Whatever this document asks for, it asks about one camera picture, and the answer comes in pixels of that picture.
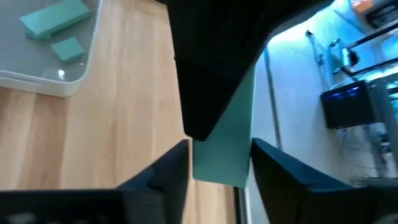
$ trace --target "teal foam block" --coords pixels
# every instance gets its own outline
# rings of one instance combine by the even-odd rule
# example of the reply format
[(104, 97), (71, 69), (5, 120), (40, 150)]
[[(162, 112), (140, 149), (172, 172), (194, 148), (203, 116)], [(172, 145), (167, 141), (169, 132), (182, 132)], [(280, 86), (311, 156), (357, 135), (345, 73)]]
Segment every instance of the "teal foam block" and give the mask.
[(22, 16), (21, 21), (36, 37), (46, 38), (58, 30), (88, 18), (90, 14), (91, 11), (81, 0), (65, 0)]
[(51, 39), (51, 35), (39, 37), (26, 27), (25, 27), (25, 36), (29, 39), (36, 39), (36, 40), (50, 40)]
[(51, 45), (51, 48), (63, 63), (76, 62), (81, 59), (85, 53), (79, 42), (74, 37), (53, 44)]
[(249, 175), (254, 101), (254, 68), (236, 90), (204, 142), (193, 141), (193, 178), (245, 187)]

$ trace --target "black plastic part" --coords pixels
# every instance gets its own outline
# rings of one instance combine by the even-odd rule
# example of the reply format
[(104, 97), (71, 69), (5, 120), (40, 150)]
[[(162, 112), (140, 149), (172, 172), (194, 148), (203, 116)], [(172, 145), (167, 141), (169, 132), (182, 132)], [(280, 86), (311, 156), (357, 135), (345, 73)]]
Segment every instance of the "black plastic part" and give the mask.
[(187, 184), (188, 140), (183, 140), (116, 190), (0, 192), (0, 224), (179, 224)]
[(118, 189), (136, 189), (137, 186), (162, 192), (166, 224), (182, 223), (189, 177), (189, 140), (180, 141), (136, 177), (121, 184)]
[(204, 141), (269, 34), (321, 2), (166, 0), (185, 134)]
[[(272, 224), (371, 224), (385, 214), (398, 211), (397, 188), (338, 190), (326, 185), (323, 190), (314, 191), (311, 190), (313, 185), (322, 180), (311, 178), (311, 172), (306, 173), (308, 168), (305, 164), (281, 164), (266, 153), (270, 149), (279, 151), (261, 139), (253, 139), (251, 155), (254, 176)], [(285, 169), (286, 166), (294, 166), (297, 172), (311, 181), (300, 182), (297, 176)]]

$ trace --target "blue light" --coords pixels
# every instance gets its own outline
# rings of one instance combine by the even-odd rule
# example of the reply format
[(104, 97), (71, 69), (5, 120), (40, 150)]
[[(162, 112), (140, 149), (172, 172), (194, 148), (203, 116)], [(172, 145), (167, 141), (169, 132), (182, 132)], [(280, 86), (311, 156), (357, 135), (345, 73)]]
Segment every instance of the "blue light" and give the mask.
[(337, 99), (344, 99), (344, 96), (342, 93), (334, 93), (333, 96)]

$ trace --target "wooden table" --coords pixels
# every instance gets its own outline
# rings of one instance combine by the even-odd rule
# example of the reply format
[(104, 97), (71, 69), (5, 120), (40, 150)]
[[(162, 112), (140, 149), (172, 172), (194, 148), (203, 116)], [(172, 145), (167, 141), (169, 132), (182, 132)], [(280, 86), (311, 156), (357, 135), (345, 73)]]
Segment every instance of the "wooden table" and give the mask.
[[(104, 0), (99, 23), (75, 96), (0, 89), (0, 189), (113, 188), (185, 138), (165, 6)], [(232, 188), (191, 180), (184, 223), (234, 224)]]

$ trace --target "cable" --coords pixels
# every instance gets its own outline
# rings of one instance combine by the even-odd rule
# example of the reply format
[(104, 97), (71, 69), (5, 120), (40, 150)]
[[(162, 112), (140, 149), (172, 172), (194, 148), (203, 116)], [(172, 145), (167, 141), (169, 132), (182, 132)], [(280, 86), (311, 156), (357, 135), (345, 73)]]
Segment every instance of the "cable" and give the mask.
[(345, 139), (349, 134), (353, 133), (353, 130), (354, 129), (351, 129), (348, 131), (347, 129), (344, 129), (342, 133), (339, 133), (339, 134), (344, 134), (343, 137), (341, 137), (341, 146), (339, 148), (341, 158), (343, 160), (345, 160), (347, 162), (347, 164), (349, 164), (353, 167), (358, 167), (358, 168), (362, 168), (362, 169), (377, 169), (376, 167), (367, 167), (367, 166), (361, 166), (361, 165), (354, 164), (351, 161), (349, 161), (347, 158), (345, 158), (345, 155), (344, 155)]
[(323, 54), (318, 53), (317, 46), (321, 48), (321, 50), (325, 51), (323, 47), (317, 42), (316, 38), (314, 37), (313, 33), (311, 33), (309, 30), (306, 31), (305, 35), (308, 37), (311, 43), (312, 47), (312, 52), (313, 52), (313, 59), (317, 65), (317, 70), (318, 70), (318, 75), (320, 77), (320, 80), (322, 82), (322, 87), (323, 91), (327, 91), (329, 89), (329, 82), (326, 79), (326, 71), (324, 68), (325, 64), (325, 59), (323, 58)]

